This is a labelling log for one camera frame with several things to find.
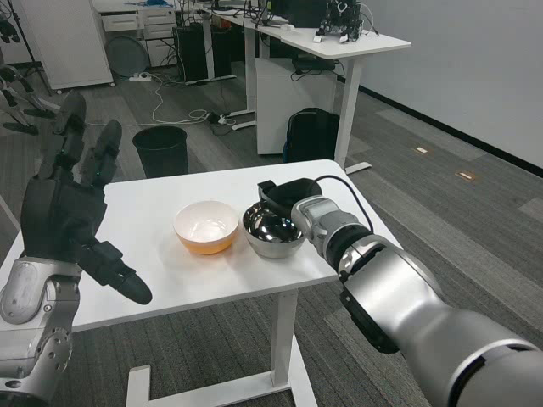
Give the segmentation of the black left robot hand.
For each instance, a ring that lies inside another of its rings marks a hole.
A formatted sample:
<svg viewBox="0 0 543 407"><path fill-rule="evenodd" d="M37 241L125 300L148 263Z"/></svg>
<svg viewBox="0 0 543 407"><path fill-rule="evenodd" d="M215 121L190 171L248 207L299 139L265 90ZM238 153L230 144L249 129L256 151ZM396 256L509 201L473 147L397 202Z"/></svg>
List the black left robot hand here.
<svg viewBox="0 0 543 407"><path fill-rule="evenodd" d="M85 149L87 104L70 91L60 106L39 171L26 187L20 226L24 253L76 264L102 286L138 304L153 298L147 284L109 242L96 238L107 209L104 188L116 172L122 129L110 120Z"/></svg>

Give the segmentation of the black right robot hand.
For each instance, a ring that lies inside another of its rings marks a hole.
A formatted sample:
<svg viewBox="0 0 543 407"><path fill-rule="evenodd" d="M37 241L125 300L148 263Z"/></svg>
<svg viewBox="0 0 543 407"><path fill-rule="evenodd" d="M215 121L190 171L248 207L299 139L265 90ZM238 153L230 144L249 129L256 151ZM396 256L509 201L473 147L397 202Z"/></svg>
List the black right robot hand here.
<svg viewBox="0 0 543 407"><path fill-rule="evenodd" d="M275 215L291 218L291 211L299 201L322 195L322 189L316 181L309 178L299 178L277 185L273 181L263 181L257 184L259 198L262 203Z"/></svg>

